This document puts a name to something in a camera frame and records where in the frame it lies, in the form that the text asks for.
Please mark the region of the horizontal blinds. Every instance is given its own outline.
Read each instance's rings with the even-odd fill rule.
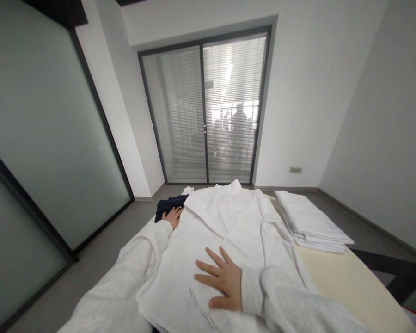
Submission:
[[[267,34],[203,46],[212,183],[251,182]]]
[[[200,47],[142,57],[168,183],[206,183]]]

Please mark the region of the navy blue fabric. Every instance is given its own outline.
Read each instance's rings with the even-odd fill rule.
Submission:
[[[184,202],[187,197],[188,197],[188,194],[183,195],[183,196],[168,198],[168,200],[160,200],[159,203],[157,204],[156,218],[154,220],[154,223],[157,223],[158,221],[162,219],[163,212],[166,212],[166,214],[168,214],[171,211],[171,209],[173,209],[174,207],[183,207]]]

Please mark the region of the hand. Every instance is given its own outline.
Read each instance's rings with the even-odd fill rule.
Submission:
[[[163,212],[162,214],[162,220],[168,221],[171,223],[172,229],[174,230],[180,222],[180,214],[182,214],[182,211],[184,209],[182,207],[174,207],[171,209],[171,211],[166,214],[166,212]]]
[[[225,261],[209,248],[206,248],[208,255],[218,267],[196,260],[196,266],[211,275],[195,274],[194,279],[216,288],[225,294],[225,297],[211,298],[209,301],[210,308],[242,311],[242,295],[240,290],[242,269],[233,263],[222,247],[219,247],[219,249]]]

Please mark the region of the white sleeve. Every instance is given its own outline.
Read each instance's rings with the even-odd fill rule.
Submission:
[[[259,315],[273,332],[368,332],[343,305],[313,294],[275,266],[242,269],[245,313]]]
[[[157,271],[171,233],[168,221],[148,223],[120,250],[116,264],[81,298],[58,332],[151,332],[135,295]]]

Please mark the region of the glass door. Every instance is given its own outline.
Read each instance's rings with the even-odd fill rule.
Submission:
[[[167,183],[251,183],[269,32],[139,53]]]
[[[0,1],[0,158],[77,248],[130,201],[70,32]]]
[[[0,327],[67,264],[0,181]]]
[[[251,182],[267,35],[203,45],[212,183]]]

